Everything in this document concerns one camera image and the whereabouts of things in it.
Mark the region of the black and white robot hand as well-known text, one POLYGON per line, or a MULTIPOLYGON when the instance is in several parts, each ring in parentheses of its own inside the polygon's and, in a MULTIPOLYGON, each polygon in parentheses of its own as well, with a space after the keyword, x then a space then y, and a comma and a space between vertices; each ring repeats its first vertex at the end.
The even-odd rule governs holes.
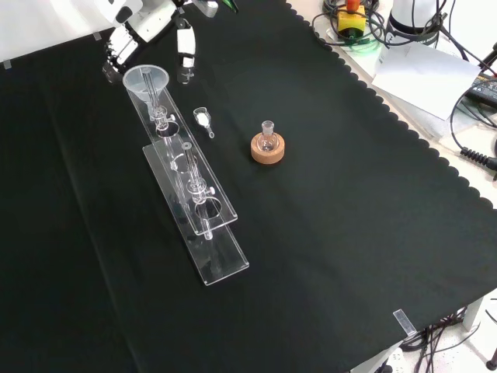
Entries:
POLYGON ((122 80, 134 59, 167 32, 176 31, 179 81, 188 83, 196 62, 193 26, 181 16, 183 1, 97 1, 96 8, 112 23, 106 42, 103 74, 111 83, 122 80))

